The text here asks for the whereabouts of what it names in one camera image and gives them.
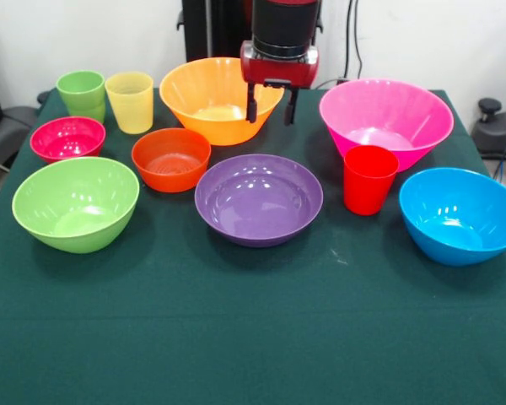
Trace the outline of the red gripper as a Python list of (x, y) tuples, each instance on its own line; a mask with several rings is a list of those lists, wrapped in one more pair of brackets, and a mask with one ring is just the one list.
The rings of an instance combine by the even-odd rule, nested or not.
[(298, 60), (276, 60), (261, 58), (260, 54), (242, 51), (240, 63), (244, 81), (247, 83), (246, 120), (255, 123), (257, 119), (256, 87), (273, 82), (274, 88), (290, 90), (290, 98), (284, 115), (284, 125), (294, 123), (294, 114), (299, 97), (299, 88), (309, 88), (319, 67), (319, 52), (307, 51)]

